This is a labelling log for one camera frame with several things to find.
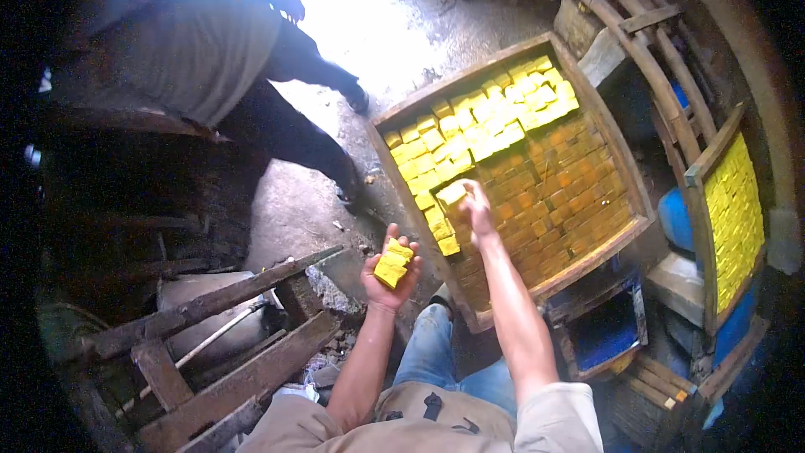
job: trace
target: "cloth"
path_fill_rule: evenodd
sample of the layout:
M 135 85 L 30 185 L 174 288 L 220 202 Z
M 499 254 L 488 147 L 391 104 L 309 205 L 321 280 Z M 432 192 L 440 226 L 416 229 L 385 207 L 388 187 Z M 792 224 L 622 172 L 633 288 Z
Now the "cloth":
M 428 383 L 490 402 L 517 418 L 514 382 L 506 361 L 497 362 L 456 382 L 456 362 L 450 344 L 452 322 L 442 305 L 426 307 L 416 319 L 414 332 L 402 355 L 393 385 L 408 381 Z
M 263 72 L 283 22 L 266 0 L 153 0 L 54 70 L 51 98 L 157 109 L 214 128 Z
M 218 131 L 267 156 L 317 169 L 342 189 L 353 183 L 353 163 L 347 152 L 265 79 L 249 88 Z
M 447 310 L 441 305 L 423 310 L 395 384 L 378 399 L 373 423 L 344 434 L 322 406 L 297 396 L 282 396 L 271 403 L 237 452 L 604 450 L 592 406 L 592 390 L 584 383 L 546 385 L 527 398 L 515 415 L 506 410 L 508 389 L 500 392 L 491 388 L 488 393 L 481 389 L 484 385 L 508 385 L 511 380 L 508 369 L 504 376 L 500 362 L 490 366 L 496 367 L 492 372 L 484 374 L 488 367 L 457 384 L 452 370 L 449 324 Z M 461 386 L 472 377 L 478 378 L 466 387 Z M 483 397 L 473 397 L 470 392 Z M 441 400 L 435 421 L 423 417 L 428 408 L 425 399 L 432 393 Z

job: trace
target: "person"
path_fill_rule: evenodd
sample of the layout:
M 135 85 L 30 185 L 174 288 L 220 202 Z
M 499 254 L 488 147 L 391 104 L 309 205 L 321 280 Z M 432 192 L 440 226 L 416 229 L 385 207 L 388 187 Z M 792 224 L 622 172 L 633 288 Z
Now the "person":
M 268 82 L 322 83 L 366 110 L 357 77 L 326 62 L 296 27 L 303 17 L 299 0 L 148 0 L 111 23 L 99 20 L 103 28 L 54 67 L 50 98 L 151 109 L 217 130 L 263 164 L 274 157 L 319 170 L 352 210 L 362 194 L 352 158 Z
M 380 254 L 361 271 L 366 320 L 341 368 L 327 407 L 276 397 L 237 453 L 283 451 L 603 451 L 592 390 L 558 380 L 548 326 L 511 264 L 480 184 L 459 180 L 461 213 L 483 257 L 503 358 L 456 382 L 450 346 L 456 314 L 446 287 L 416 320 L 394 384 L 381 393 L 395 315 L 421 273 L 408 265 L 396 289 L 373 276 Z M 397 237 L 396 224 L 386 240 Z M 400 237 L 415 253 L 419 246 Z

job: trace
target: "shoe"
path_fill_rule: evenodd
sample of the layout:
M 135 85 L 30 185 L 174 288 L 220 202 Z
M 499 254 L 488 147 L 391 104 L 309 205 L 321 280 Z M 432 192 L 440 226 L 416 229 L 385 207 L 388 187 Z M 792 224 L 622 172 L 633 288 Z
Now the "shoe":
M 448 309 L 450 320 L 456 318 L 456 303 L 452 300 L 447 283 L 442 282 L 442 286 L 433 293 L 431 300 L 428 301 L 428 306 L 435 304 L 442 305 Z
M 356 114 L 364 115 L 369 109 L 369 95 L 364 89 L 355 84 L 355 89 L 347 93 L 341 93 L 347 99 L 347 104 Z

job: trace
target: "wooden frame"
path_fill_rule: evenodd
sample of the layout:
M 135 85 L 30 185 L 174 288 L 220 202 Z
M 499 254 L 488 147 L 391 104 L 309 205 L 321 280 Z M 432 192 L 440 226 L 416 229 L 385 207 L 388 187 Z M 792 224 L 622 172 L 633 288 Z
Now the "wooden frame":
M 637 215 L 629 221 L 626 226 L 618 233 L 610 237 L 602 246 L 585 255 L 573 265 L 554 275 L 538 286 L 531 287 L 530 294 L 534 299 L 547 298 L 567 287 L 579 277 L 589 273 L 598 267 L 602 262 L 618 253 L 623 247 L 629 244 L 634 238 L 642 233 L 655 218 L 654 211 L 646 193 L 646 187 L 642 183 L 640 173 L 634 159 L 626 145 L 626 141 L 621 135 L 615 119 L 609 112 L 604 100 L 589 83 L 589 80 L 580 71 L 575 58 L 570 54 L 565 46 L 553 32 L 547 32 L 533 39 L 513 45 L 504 49 L 486 61 L 471 66 L 466 70 L 444 78 L 437 83 L 419 90 L 402 103 L 391 107 L 381 116 L 371 120 L 366 131 L 369 141 L 377 151 L 384 170 L 386 171 L 392 185 L 397 190 L 402 205 L 410 214 L 412 222 L 419 233 L 419 244 L 424 252 L 431 257 L 438 276 L 448 284 L 452 297 L 456 300 L 457 306 L 461 310 L 471 332 L 478 333 L 493 326 L 492 311 L 476 311 L 470 307 L 465 295 L 459 285 L 458 277 L 448 260 L 439 251 L 436 239 L 428 229 L 428 223 L 422 212 L 416 206 L 414 196 L 410 193 L 408 185 L 400 175 L 399 170 L 391 153 L 382 138 L 382 134 L 394 129 L 399 129 L 403 124 L 407 125 L 416 116 L 427 108 L 430 102 L 440 98 L 455 96 L 456 88 L 464 83 L 483 76 L 487 72 L 500 70 L 502 67 L 509 68 L 519 60 L 535 57 L 536 55 L 551 55 L 558 68 L 565 74 L 574 88 L 578 97 L 581 110 L 592 110 L 595 125 L 604 135 L 609 150 L 615 161 L 616 169 L 621 173 L 629 204 L 637 212 Z
M 741 102 L 734 109 L 727 122 L 719 130 L 715 140 L 708 146 L 688 171 L 685 172 L 687 192 L 686 200 L 693 223 L 693 243 L 696 259 L 704 268 L 704 330 L 715 336 L 719 328 L 730 317 L 732 310 L 750 287 L 752 276 L 759 270 L 765 256 L 765 246 L 761 247 L 755 257 L 754 266 L 749 275 L 741 282 L 740 287 L 730 300 L 730 305 L 718 313 L 717 310 L 717 270 L 716 249 L 713 243 L 712 222 L 704 195 L 704 183 L 721 163 L 740 131 L 740 120 L 743 118 L 746 105 Z

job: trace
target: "wooden crate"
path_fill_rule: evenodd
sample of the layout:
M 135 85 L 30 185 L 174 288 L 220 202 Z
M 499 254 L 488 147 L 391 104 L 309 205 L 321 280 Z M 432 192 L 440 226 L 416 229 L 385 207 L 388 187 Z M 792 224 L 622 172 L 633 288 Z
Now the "wooden crate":
M 704 330 L 715 336 L 765 256 L 758 179 L 740 133 L 745 104 L 685 172 L 693 244 L 704 271 Z
M 492 327 L 493 319 L 483 263 L 469 243 L 470 228 L 451 220 L 461 252 L 444 257 L 382 135 L 415 123 L 437 100 L 478 89 L 496 74 L 542 55 L 573 85 L 579 109 L 528 132 L 524 141 L 478 162 L 465 176 L 485 186 L 498 231 L 531 296 L 550 297 L 612 257 L 654 220 L 637 166 L 609 109 L 556 35 L 549 32 L 504 49 L 423 88 L 367 125 L 425 255 L 447 282 L 472 332 Z

